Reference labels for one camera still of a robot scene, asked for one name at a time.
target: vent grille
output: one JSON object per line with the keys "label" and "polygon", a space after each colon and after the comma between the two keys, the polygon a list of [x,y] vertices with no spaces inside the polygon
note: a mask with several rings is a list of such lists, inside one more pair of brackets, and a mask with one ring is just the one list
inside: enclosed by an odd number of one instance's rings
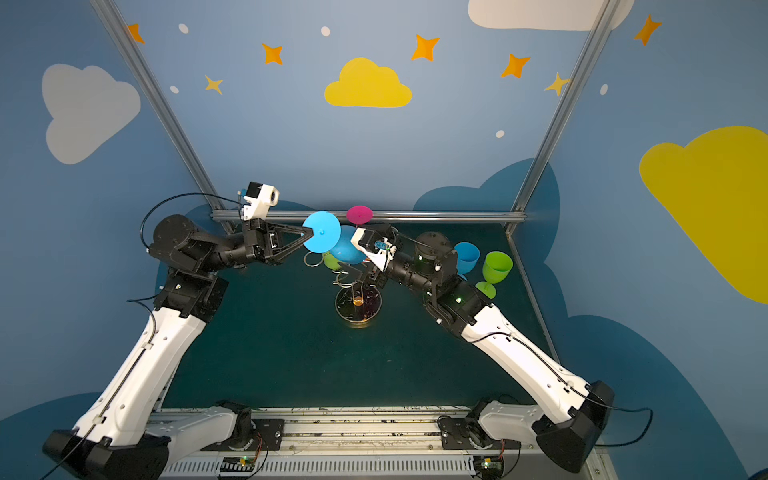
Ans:
{"label": "vent grille", "polygon": [[[187,457],[166,467],[162,478],[247,477],[253,468],[232,472],[220,458]],[[470,455],[350,455],[270,457],[256,477],[331,475],[474,475]]]}

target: green cup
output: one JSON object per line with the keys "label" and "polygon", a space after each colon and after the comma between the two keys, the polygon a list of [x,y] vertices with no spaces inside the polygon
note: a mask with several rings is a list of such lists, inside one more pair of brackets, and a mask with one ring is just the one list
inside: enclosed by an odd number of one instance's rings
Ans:
{"label": "green cup", "polygon": [[512,270],[512,259],[504,252],[491,252],[485,256],[482,275],[488,283],[499,283]]}
{"label": "green cup", "polygon": [[323,254],[323,263],[326,264],[326,266],[331,270],[341,270],[339,261],[333,255],[331,255],[330,252],[325,252]]}
{"label": "green cup", "polygon": [[496,296],[496,287],[488,282],[477,282],[475,286],[490,299]]}

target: magenta disc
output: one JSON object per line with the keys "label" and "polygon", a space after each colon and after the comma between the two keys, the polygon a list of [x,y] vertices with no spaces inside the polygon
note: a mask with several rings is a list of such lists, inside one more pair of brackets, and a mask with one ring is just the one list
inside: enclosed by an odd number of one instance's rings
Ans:
{"label": "magenta disc", "polygon": [[346,211],[346,219],[355,225],[363,225],[373,218],[373,210],[363,205],[352,207]]}

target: yellow cloud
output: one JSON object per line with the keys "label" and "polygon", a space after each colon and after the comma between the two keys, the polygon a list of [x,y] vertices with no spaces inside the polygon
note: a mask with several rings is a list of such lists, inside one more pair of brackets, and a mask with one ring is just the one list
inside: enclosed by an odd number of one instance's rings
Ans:
{"label": "yellow cloud", "polygon": [[768,134],[724,127],[640,162],[645,186],[728,283],[768,303]]}
{"label": "yellow cloud", "polygon": [[394,70],[368,58],[347,62],[339,81],[326,87],[326,101],[337,107],[403,107],[411,97],[411,89],[400,83]]}

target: white cloud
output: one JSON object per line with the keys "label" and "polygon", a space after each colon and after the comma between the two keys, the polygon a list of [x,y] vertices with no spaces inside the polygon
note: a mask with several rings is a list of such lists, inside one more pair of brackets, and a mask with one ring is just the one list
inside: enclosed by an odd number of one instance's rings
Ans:
{"label": "white cloud", "polygon": [[[634,0],[620,0],[611,28],[629,15]],[[603,0],[469,0],[470,19],[486,28],[588,31]]]}
{"label": "white cloud", "polygon": [[63,164],[94,153],[133,120],[141,108],[136,89],[106,71],[56,64],[43,74],[43,101],[53,121],[45,132],[48,148]]}

